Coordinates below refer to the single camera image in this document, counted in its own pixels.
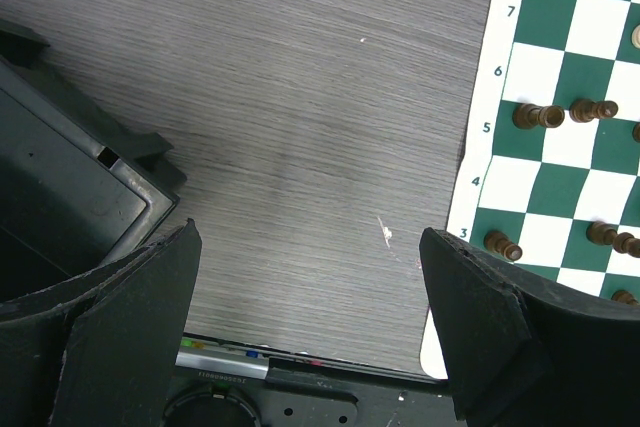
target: chessboard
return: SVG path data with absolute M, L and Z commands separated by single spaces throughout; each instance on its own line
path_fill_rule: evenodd
M 595 296 L 640 298 L 640 259 L 587 235 L 602 221 L 640 237 L 639 25 L 640 0 L 491 0 L 449 232 L 483 249 L 500 232 L 523 269 Z M 603 101 L 615 109 L 598 116 Z M 556 125 L 541 109 L 516 125 L 523 106 L 555 109 Z M 420 360 L 446 378 L 430 315 Z

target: white speck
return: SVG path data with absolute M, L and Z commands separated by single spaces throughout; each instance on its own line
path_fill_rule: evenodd
M 390 249 L 391 246 L 389 245 L 389 239 L 393 237 L 393 232 L 391 232 L 391 229 L 389 229 L 389 227 L 384 226 L 384 224 L 382 223 L 382 219 L 379 216 L 378 223 L 380 224 L 380 228 L 382 229 L 382 235 L 384 235 L 384 241 L 387 244 L 387 249 Z

